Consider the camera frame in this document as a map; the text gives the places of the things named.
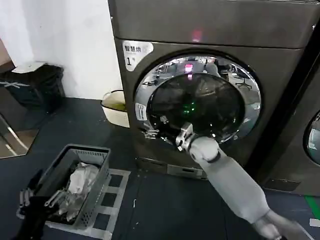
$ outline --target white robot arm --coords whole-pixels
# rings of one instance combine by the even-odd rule
[[[279,240],[313,240],[297,222],[273,212],[262,188],[218,143],[210,137],[197,136],[191,123],[186,123],[175,143],[180,151],[190,154],[205,171],[208,180],[229,208],[247,220],[263,237]]]

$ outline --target front-load washing machine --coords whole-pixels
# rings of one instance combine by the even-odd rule
[[[171,145],[193,124],[245,165],[318,21],[313,0],[109,0],[138,164],[205,178]]]
[[[268,189],[320,196],[320,57],[255,177]]]

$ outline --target dark floor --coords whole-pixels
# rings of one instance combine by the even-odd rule
[[[137,169],[130,132],[108,123],[99,101],[69,98],[56,113],[38,118],[33,122],[41,129],[28,155],[0,160],[1,239],[13,237],[21,224],[16,217],[19,191],[69,143],[108,147],[110,167],[131,171],[113,240],[261,239],[208,182]],[[303,196],[274,191],[266,196],[273,210],[320,239],[320,228],[309,227],[313,214]],[[43,239],[92,238],[45,227]]]

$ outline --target washing machine door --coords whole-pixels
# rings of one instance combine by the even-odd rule
[[[235,61],[216,55],[184,55],[150,70],[135,93],[143,131],[193,124],[197,134],[219,143],[247,135],[261,109],[257,80]]]
[[[313,118],[306,131],[305,147],[311,160],[320,165],[320,113]]]

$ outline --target gray laundry basket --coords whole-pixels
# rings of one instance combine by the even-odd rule
[[[74,161],[95,165],[99,168],[99,172],[75,220],[72,222],[62,222],[48,219],[46,225],[72,229],[85,229],[90,225],[93,221],[91,216],[97,206],[102,190],[105,185],[109,184],[111,179],[109,173],[109,155],[110,149],[105,147],[76,144],[68,144],[64,147],[58,157],[42,175],[35,191],[36,196],[50,197],[60,189],[59,182],[61,182],[61,178],[66,177],[68,167],[74,164]],[[24,218],[20,209],[17,212],[17,216],[21,219]]]

